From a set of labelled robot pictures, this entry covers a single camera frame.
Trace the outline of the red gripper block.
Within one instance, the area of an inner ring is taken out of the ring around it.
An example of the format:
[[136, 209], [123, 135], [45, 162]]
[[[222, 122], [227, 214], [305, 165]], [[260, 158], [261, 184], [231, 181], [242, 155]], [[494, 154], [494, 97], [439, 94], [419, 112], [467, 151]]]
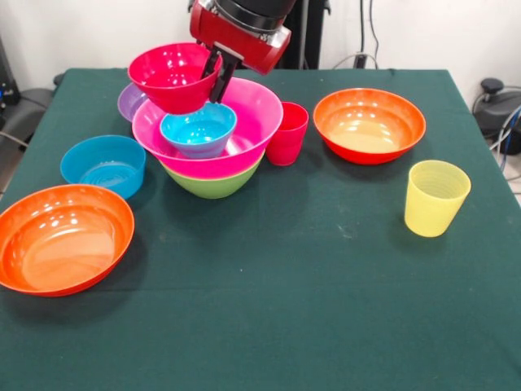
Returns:
[[222, 101], [237, 59], [260, 74], [271, 72], [291, 40], [291, 30], [283, 25], [291, 9], [291, 1], [280, 0], [190, 3], [190, 34], [212, 48], [200, 79], [217, 77], [223, 60], [209, 95], [211, 103]]

